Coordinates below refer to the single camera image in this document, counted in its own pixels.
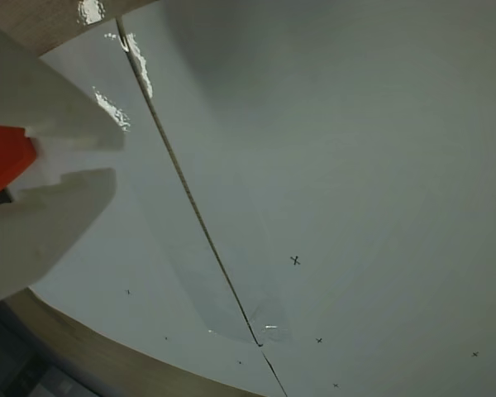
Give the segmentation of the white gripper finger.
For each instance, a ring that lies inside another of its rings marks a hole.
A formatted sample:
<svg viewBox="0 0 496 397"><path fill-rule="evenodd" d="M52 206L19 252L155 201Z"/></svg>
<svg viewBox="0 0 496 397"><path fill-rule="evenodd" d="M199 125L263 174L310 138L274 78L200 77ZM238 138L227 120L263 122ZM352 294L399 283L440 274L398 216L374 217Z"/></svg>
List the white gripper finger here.
<svg viewBox="0 0 496 397"><path fill-rule="evenodd" d="M61 176L0 204L0 300L42 279L88 230L117 190L113 169Z"/></svg>
<svg viewBox="0 0 496 397"><path fill-rule="evenodd" d="M119 151L125 136L82 90L0 30L0 126L71 141L85 150Z"/></svg>

